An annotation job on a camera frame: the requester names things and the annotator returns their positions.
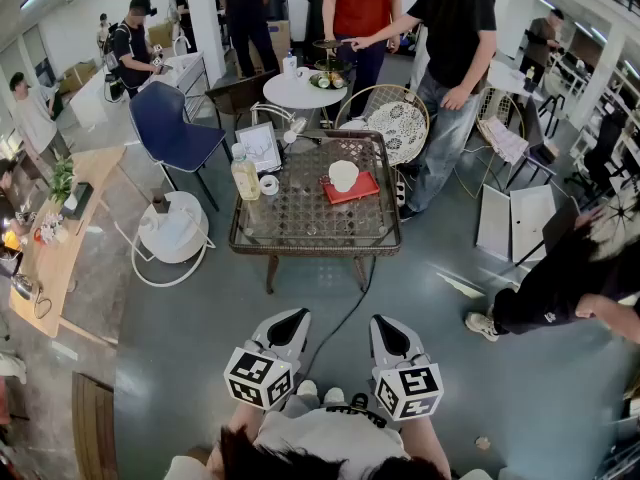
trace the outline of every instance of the brown table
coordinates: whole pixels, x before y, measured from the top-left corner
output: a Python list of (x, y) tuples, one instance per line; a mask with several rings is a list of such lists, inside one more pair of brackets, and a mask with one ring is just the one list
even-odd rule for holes
[[(382, 135), (370, 131), (307, 131), (285, 148), (275, 196), (236, 202), (229, 245), (239, 254), (269, 256), (267, 293), (280, 256), (353, 258), (362, 290), (367, 276), (363, 258), (391, 256), (402, 237), (394, 177)], [(369, 171), (380, 193), (332, 205), (321, 184), (329, 166), (354, 162)]]
[[(84, 209), (82, 217), (79, 220), (65, 219), (63, 225), (69, 231), (69, 237), (64, 243), (42, 245), (33, 240), (33, 234), (31, 234), (29, 242), (23, 248), (24, 258), (20, 266), (20, 272), (40, 283), (42, 286), (41, 298), (51, 300), (51, 309), (42, 318), (37, 318), (34, 311), (34, 302), (20, 297), (14, 288), (11, 288), (9, 295), (9, 306), (47, 336), (55, 338), (58, 335), (59, 327), (62, 325), (101, 345), (111, 346), (113, 344), (113, 342), (95, 336), (69, 322), (62, 316), (62, 310), (73, 267), (93, 214), (98, 205), (109, 211), (109, 207), (102, 200), (102, 194), (108, 185), (110, 175), (112, 173), (119, 174), (139, 192), (136, 185), (118, 165), (125, 149), (125, 146), (119, 146), (72, 155), (76, 181), (88, 182), (93, 187), (93, 194)], [(40, 225), (48, 212), (59, 213), (60, 208), (61, 204), (47, 199), (42, 208), (40, 208), (32, 229), (35, 230)]]

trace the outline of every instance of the white column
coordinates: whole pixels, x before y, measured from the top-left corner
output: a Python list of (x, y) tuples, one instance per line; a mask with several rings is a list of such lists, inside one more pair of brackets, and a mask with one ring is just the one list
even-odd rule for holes
[(9, 112), (13, 114), (13, 109), (16, 108), (16, 99), (9, 88), (9, 80), (7, 80), (2, 66), (0, 66), (0, 97), (4, 100)]
[(498, 49), (515, 58), (522, 42), (524, 31), (531, 25), (533, 6), (536, 0), (509, 0), (507, 10), (498, 21)]
[(22, 37), (22, 34), (18, 36), (18, 38), (16, 39), (16, 42), (18, 44), (18, 50), (20, 50), (20, 56), (22, 57), (22, 62), (24, 62), (24, 67), (27, 70), (27, 72), (25, 73), (25, 76), (27, 77), (27, 80), (29, 80), (29, 85), (31, 85), (32, 87), (35, 87), (36, 85), (39, 85), (40, 82), (38, 82), (38, 75), (36, 75), (36, 70), (33, 67), (33, 62), (31, 62), (31, 57), (29, 57), (29, 52), (27, 51), (27, 45), (24, 42), (24, 37)]
[(571, 124), (580, 130), (591, 118), (596, 103), (604, 93), (605, 88), (611, 80), (613, 70), (620, 55), (624, 49), (626, 42), (626, 34), (624, 28), (619, 23), (613, 23), (611, 32), (607, 38), (607, 44), (602, 51), (598, 66), (596, 67), (589, 84), (587, 85), (582, 98), (578, 101), (575, 110), (571, 114), (569, 120)]
[(225, 74), (216, 0), (189, 0), (189, 10), (198, 51), (204, 53), (209, 84), (213, 85)]

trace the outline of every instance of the glass tabletop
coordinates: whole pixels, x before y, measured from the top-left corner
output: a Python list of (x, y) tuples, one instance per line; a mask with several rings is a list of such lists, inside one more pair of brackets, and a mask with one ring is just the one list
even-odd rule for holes
[[(283, 132), (276, 131), (280, 140)], [(390, 255), (401, 236), (395, 182), (381, 134), (370, 131), (314, 130), (282, 153), (274, 196), (238, 198), (231, 226), (231, 248), (246, 254), (314, 256)], [(369, 172), (380, 193), (331, 204), (324, 184), (338, 160)]]

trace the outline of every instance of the red tray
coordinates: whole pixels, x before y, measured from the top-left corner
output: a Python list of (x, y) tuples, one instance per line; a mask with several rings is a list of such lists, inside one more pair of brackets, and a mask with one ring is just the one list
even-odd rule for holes
[(356, 184), (351, 187), (351, 190), (348, 192), (338, 192), (331, 184), (325, 185), (324, 190), (327, 193), (329, 202), (331, 204), (338, 204), (344, 203), (345, 201), (351, 201), (352, 199), (360, 199), (372, 194), (378, 194), (380, 192), (380, 187), (371, 173), (366, 171), (358, 174)]

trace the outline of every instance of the man in red t-shirt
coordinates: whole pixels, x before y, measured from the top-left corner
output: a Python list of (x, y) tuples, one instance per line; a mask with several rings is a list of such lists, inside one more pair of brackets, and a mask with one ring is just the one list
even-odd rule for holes
[[(401, 0), (324, 0), (322, 17), (324, 19), (324, 37), (328, 40), (343, 40), (350, 37), (369, 36), (402, 16)], [(384, 62), (387, 41), (353, 51), (350, 45), (338, 49), (340, 60), (357, 64), (356, 81), (353, 94), (375, 85)], [(400, 36), (391, 39), (391, 51), (400, 47)], [(351, 103), (350, 115), (362, 115), (367, 105), (368, 95), (356, 98)], [(338, 106), (329, 109), (329, 115), (335, 119)]]

